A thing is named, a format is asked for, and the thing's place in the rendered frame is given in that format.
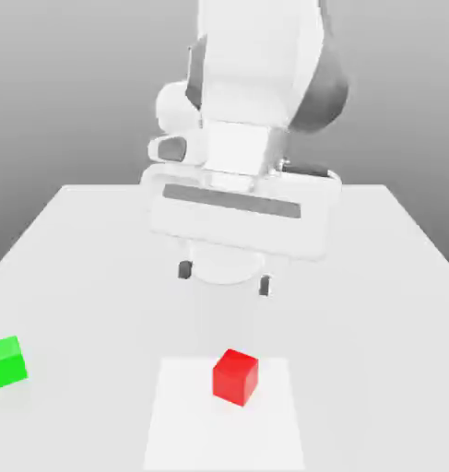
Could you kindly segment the small green cube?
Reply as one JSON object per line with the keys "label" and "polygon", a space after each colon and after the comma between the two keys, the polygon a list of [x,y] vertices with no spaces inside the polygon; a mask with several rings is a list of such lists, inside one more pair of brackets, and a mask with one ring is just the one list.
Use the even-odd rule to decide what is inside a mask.
{"label": "small green cube", "polygon": [[26,364],[16,336],[0,339],[0,388],[28,378]]}

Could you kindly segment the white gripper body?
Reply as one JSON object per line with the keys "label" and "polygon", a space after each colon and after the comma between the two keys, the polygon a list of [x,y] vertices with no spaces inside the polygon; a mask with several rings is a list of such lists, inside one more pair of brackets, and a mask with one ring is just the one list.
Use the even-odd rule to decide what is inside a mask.
{"label": "white gripper body", "polygon": [[151,230],[188,241],[317,260],[326,252],[329,221],[341,194],[334,173],[271,171],[250,190],[227,175],[182,164],[153,164],[141,185]]}

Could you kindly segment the small red cube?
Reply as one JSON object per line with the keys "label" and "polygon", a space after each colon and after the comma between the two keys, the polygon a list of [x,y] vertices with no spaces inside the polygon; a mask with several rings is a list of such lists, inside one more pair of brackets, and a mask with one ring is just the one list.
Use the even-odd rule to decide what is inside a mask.
{"label": "small red cube", "polygon": [[258,385],[259,361],[234,349],[227,349],[212,371],[214,396],[244,407]]}

